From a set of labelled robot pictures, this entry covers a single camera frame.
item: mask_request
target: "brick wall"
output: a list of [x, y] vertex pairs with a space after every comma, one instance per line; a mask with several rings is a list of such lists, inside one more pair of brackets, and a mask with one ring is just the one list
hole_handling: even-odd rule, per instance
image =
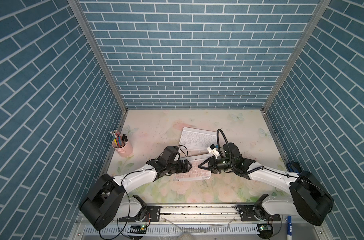
[[364, 0], [331, 1], [268, 116], [332, 194], [333, 237], [364, 239]]
[[261, 108], [318, 0], [81, 2], [129, 108]]
[[120, 115], [66, 0], [0, 0], [0, 239], [69, 236]]

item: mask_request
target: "pencil holder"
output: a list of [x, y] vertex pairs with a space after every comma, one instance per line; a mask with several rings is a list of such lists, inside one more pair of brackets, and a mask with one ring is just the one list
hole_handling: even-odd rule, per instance
[[133, 153], [133, 146], [129, 141], [127, 141], [125, 146], [123, 147], [117, 147], [114, 141], [111, 143], [111, 145], [121, 157], [128, 157], [131, 156]]

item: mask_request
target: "floral tabletop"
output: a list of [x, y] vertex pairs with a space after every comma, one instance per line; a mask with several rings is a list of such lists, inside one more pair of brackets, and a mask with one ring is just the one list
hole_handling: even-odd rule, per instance
[[[259, 110], [129, 110], [122, 134], [128, 136], [134, 152], [126, 158], [115, 152], [108, 174], [129, 173], [158, 156], [166, 146], [178, 145], [184, 127], [209, 131], [221, 128], [243, 157], [286, 170]], [[203, 153], [189, 151], [189, 156], [199, 154]], [[164, 176], [130, 195], [139, 195], [147, 203], [255, 202], [262, 194], [285, 195], [280, 189], [234, 173], [212, 174], [207, 180], [173, 179]]]

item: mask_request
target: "white keyboard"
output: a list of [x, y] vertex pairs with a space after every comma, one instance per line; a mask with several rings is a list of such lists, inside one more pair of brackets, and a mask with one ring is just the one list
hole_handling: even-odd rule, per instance
[[211, 144], [217, 145], [217, 132], [184, 127], [179, 144], [191, 150], [207, 150]]
[[211, 153], [207, 153], [198, 156], [181, 158], [188, 160], [193, 167], [189, 172], [174, 174], [174, 181], [182, 182], [209, 179], [211, 176], [211, 171], [200, 169], [198, 168], [198, 165], [211, 156], [213, 156]]

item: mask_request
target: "pink keyboard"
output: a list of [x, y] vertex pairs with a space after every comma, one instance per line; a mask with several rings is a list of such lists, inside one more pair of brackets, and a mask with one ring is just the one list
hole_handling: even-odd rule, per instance
[[189, 172], [174, 174], [174, 181], [194, 181], [209, 179], [211, 176], [211, 172], [198, 168], [198, 165], [201, 164], [204, 160], [206, 159], [189, 160], [193, 167], [190, 169]]

